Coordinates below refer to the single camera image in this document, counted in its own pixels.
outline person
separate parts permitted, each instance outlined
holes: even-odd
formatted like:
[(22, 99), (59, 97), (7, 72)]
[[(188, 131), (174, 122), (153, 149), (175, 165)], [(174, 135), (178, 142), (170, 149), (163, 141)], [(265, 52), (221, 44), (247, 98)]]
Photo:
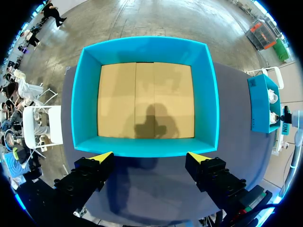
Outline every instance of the person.
[(46, 5), (41, 11), (41, 14), (44, 14), (45, 17), (55, 18), (57, 27), (60, 27), (63, 24), (63, 22), (66, 20), (66, 17), (65, 18), (60, 17), (60, 14), (58, 12), (58, 7), (53, 6), (51, 0), (48, 0), (46, 2)]
[(14, 112), (14, 104), (9, 99), (6, 102), (1, 103), (1, 107), (2, 107), (3, 110), (5, 110), (9, 113)]
[(24, 79), (19, 79), (17, 82), (10, 83), (6, 87), (3, 87), (0, 90), (3, 96), (10, 99), (11, 96), (17, 95), (17, 100), (15, 101), (15, 105), (17, 105), (20, 99), (21, 101), (16, 109), (20, 110), (21, 107), (26, 107), (29, 105), (42, 105), (43, 103), (37, 100), (37, 97), (43, 93), (43, 87), (28, 84)]
[(6, 113), (6, 119), (8, 119), (10, 114), (13, 113), (11, 110), (12, 106), (7, 106), (5, 103), (1, 103), (1, 111)]
[(15, 78), (26, 79), (26, 75), (22, 71), (20, 71), (18, 69), (14, 69), (12, 66), (7, 67), (6, 71), (9, 74), (13, 74)]
[(7, 119), (6, 111), (0, 105), (0, 122), (5, 121)]
[[(23, 119), (18, 111), (14, 111), (9, 120), (1, 121), (0, 129), (5, 132), (6, 130), (11, 129), (13, 127), (13, 123), (15, 122), (18, 122), (21, 124), (21, 126), (23, 126)], [(48, 138), (50, 138), (49, 126), (41, 126), (37, 123), (37, 121), (34, 121), (34, 134), (36, 136), (46, 135)]]
[(14, 82), (15, 81), (15, 77), (12, 76), (10, 73), (7, 73), (3, 76), (3, 79), (5, 79), (8, 82)]
[(20, 37), (23, 37), (23, 36), (25, 37), (26, 40), (28, 40), (29, 44), (31, 44), (35, 47), (34, 50), (36, 50), (37, 46), (40, 45), (40, 41), (36, 38), (36, 36), (30, 30), (26, 30), (25, 32), (22, 32), (20, 34)]

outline person sitting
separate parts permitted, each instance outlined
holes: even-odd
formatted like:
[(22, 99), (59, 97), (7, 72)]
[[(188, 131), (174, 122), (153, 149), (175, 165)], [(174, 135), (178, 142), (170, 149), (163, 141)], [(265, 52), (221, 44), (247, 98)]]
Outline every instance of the person sitting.
[(10, 73), (5, 74), (5, 75), (3, 76), (3, 79), (5, 79), (6, 81), (8, 81), (9, 83), (15, 81), (15, 77), (12, 76)]
[[(23, 127), (23, 119), (21, 114), (20, 112), (15, 111), (9, 120), (3, 120), (0, 123), (0, 129), (1, 131), (6, 132), (6, 130), (11, 129), (17, 122)], [(49, 126), (41, 126), (37, 121), (34, 121), (34, 134), (36, 136), (46, 135), (48, 138), (50, 138)]]
[(3, 87), (1, 90), (3, 96), (6, 98), (10, 98), (11, 96), (17, 95), (17, 100), (15, 101), (15, 105), (21, 101), (16, 109), (20, 110), (22, 107), (30, 106), (30, 105), (42, 105), (43, 103), (37, 100), (37, 97), (43, 93), (43, 87), (28, 84), (24, 79), (19, 79), (17, 82), (10, 83), (6, 87)]
[(20, 71), (18, 69), (14, 69), (12, 66), (7, 67), (6, 72), (13, 75), (15, 77), (14, 78), (15, 80), (16, 80), (16, 78), (17, 79), (26, 79), (26, 75), (22, 71)]

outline gray table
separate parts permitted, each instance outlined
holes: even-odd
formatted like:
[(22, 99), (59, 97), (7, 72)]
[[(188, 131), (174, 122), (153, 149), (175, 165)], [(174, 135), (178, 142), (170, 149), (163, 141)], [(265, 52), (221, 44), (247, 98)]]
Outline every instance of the gray table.
[[(247, 189), (265, 173), (274, 144), (274, 134), (250, 130), (251, 108), (247, 74), (215, 63), (219, 99), (220, 134), (216, 152)], [(96, 154), (75, 150), (71, 137), (71, 94), (76, 67), (67, 70), (62, 93), (62, 130), (67, 163), (74, 168), (80, 157)], [(116, 157), (116, 169), (101, 192), (86, 204), (100, 219), (132, 226), (166, 226), (197, 220), (218, 211), (201, 193), (185, 170), (185, 157)]]

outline blue plastic tray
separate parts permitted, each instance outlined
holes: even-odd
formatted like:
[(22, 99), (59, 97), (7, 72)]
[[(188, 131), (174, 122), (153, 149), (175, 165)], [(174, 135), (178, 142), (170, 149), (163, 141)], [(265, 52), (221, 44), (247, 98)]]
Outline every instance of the blue plastic tray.
[[(281, 122), (269, 124), (269, 111), (281, 116), (281, 102), (278, 86), (266, 75), (261, 74), (248, 79), (251, 101), (251, 130), (271, 133), (278, 129)], [(267, 90), (271, 89), (278, 96), (278, 101), (269, 103)]]
[[(103, 65), (129, 62), (165, 62), (191, 66), (195, 137), (190, 139), (123, 139), (97, 133), (97, 98)], [(217, 150), (219, 97), (213, 62), (206, 44), (159, 36), (115, 39), (82, 50), (71, 99), (71, 129), (75, 149), (116, 156), (171, 157), (188, 151)]]

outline cable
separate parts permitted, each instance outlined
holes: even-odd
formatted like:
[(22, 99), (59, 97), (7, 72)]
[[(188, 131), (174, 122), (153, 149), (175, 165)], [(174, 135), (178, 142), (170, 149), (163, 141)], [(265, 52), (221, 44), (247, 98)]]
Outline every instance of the cable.
[(286, 171), (286, 167), (287, 167), (287, 164), (290, 160), (290, 157), (293, 155), (294, 151), (290, 154), (287, 162), (286, 162), (286, 165), (285, 165), (285, 168), (284, 168), (284, 172), (283, 172), (283, 195), (285, 194), (285, 171)]
[(212, 226), (212, 223), (211, 223), (210, 220), (209, 220), (209, 216), (207, 216), (206, 219), (208, 220), (208, 223), (209, 223), (210, 227), (213, 227), (213, 226)]
[(251, 215), (253, 215), (253, 214), (257, 213), (257, 212), (260, 212), (261, 210), (268, 209), (268, 208), (271, 208), (271, 207), (275, 208), (277, 206), (279, 206), (279, 204), (273, 204), (273, 203), (266, 204), (264, 206), (259, 206), (259, 207), (257, 206), (254, 209), (252, 209), (251, 211), (247, 212), (246, 214), (241, 215), (239, 217), (239, 219), (235, 220), (234, 224), (238, 224), (241, 220), (244, 220), (244, 219), (248, 218), (249, 216), (251, 216)]

